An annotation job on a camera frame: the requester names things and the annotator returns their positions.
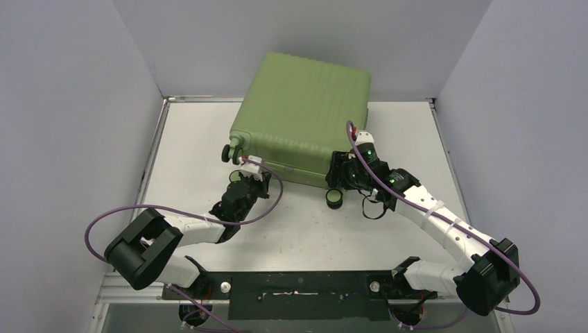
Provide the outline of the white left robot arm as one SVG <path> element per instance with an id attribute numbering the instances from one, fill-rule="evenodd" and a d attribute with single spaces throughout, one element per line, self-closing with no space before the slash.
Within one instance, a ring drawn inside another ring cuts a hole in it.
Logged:
<path id="1" fill-rule="evenodd" d="M 209 218 L 164 215 L 146 208 L 107 246 L 104 258 L 135 290 L 161 282 L 199 298 L 207 290 L 205 269 L 193 258 L 176 254 L 176 249 L 231 239 L 257 200 L 269 197 L 271 177 L 267 171 L 259 176 L 240 173 L 209 211 Z"/>

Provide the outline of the green suitcase with blue lining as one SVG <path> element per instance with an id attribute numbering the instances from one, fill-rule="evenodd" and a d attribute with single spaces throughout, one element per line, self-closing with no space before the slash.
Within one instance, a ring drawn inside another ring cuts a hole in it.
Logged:
<path id="1" fill-rule="evenodd" d="M 348 152 L 346 124 L 364 129 L 372 77 L 362 69 L 278 52 L 262 59 L 221 160 L 260 157 L 283 180 L 328 188 L 334 152 Z"/>

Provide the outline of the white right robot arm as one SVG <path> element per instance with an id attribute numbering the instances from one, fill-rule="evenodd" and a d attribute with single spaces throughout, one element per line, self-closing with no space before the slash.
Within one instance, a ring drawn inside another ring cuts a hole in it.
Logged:
<path id="1" fill-rule="evenodd" d="M 326 180 L 337 189 L 366 191 L 374 201 L 411 220 L 456 261 L 436 264 L 407 259 L 392 278 L 394 291 L 409 297 L 417 290 L 458 296 L 472 312 L 487 316 L 520 284 L 518 247 L 497 241 L 465 223 L 404 169 L 381 161 L 373 144 L 361 144 L 363 166 L 352 152 L 335 151 Z"/>

